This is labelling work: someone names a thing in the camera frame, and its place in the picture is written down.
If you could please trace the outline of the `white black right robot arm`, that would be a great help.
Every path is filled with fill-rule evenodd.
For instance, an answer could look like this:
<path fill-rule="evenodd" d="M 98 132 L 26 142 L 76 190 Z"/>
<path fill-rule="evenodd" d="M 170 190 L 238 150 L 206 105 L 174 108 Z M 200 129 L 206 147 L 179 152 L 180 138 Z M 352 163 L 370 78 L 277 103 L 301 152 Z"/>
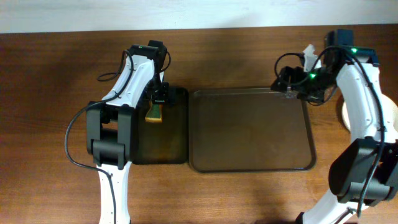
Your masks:
<path fill-rule="evenodd" d="M 330 167 L 328 191 L 295 221 L 344 223 L 397 194 L 397 131 L 392 113 L 382 105 L 376 52 L 332 45 L 315 55 L 309 45 L 296 56 L 301 66 L 276 71 L 272 90 L 292 90 L 298 99 L 320 106 L 328 101 L 327 89 L 339 88 L 348 112 L 351 144 Z"/>

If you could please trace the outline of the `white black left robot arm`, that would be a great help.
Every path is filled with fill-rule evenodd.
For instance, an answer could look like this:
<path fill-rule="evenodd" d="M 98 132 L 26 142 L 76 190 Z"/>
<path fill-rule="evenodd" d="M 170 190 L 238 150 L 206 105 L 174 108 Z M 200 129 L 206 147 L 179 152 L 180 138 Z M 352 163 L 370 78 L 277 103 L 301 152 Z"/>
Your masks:
<path fill-rule="evenodd" d="M 166 46 L 156 40 L 134 44 L 122 53 L 115 73 L 98 81 L 116 79 L 101 101 L 86 111 L 87 151 L 98 170 L 101 192 L 100 223 L 130 223 L 127 207 L 128 176 L 139 145 L 139 106 L 149 105 L 149 121 L 162 120 L 162 107 L 171 103 L 164 72 L 171 63 Z"/>

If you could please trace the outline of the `large brown serving tray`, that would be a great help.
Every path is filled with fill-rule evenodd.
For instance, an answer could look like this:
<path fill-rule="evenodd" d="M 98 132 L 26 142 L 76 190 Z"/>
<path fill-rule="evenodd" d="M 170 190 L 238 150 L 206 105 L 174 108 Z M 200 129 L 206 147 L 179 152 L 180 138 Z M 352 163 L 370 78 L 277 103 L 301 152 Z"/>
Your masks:
<path fill-rule="evenodd" d="M 188 110 L 189 163 L 197 172 L 305 171 L 316 164 L 307 104 L 292 92 L 198 90 Z"/>

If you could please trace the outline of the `small black water tray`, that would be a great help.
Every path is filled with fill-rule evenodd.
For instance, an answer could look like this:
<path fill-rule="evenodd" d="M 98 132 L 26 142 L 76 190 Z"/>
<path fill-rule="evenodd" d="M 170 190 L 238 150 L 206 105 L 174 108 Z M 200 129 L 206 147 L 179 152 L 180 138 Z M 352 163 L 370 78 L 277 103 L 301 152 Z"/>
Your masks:
<path fill-rule="evenodd" d="M 135 165 L 183 164 L 188 160 L 188 91 L 172 88 L 175 103 L 164 105 L 162 122 L 145 121 L 149 102 L 139 103 L 139 147 Z"/>

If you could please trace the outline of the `yellow green sponge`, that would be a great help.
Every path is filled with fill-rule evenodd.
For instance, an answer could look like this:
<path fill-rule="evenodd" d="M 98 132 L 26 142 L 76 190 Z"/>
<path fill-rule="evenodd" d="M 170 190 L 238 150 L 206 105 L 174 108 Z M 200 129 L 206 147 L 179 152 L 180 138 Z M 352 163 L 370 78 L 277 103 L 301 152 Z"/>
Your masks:
<path fill-rule="evenodd" d="M 145 121 L 148 123 L 161 123 L 162 105 L 150 104 L 149 110 L 145 116 Z"/>

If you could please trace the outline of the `pink white plate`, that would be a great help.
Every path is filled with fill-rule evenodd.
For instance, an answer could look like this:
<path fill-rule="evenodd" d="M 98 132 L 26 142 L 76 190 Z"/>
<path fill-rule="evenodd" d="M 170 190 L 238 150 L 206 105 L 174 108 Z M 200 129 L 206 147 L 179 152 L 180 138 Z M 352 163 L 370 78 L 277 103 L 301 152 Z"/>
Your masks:
<path fill-rule="evenodd" d="M 387 111 L 387 119 L 388 122 L 390 122 L 394 129 L 397 131 L 397 105 L 386 95 L 382 96 L 382 106 L 383 108 Z M 343 119 L 343 124 L 345 128 L 348 131 L 351 131 L 350 129 L 350 123 L 349 123 L 349 117 L 348 117 L 348 111 L 346 109 L 346 103 L 343 103 L 342 109 L 341 109 L 341 115 Z"/>

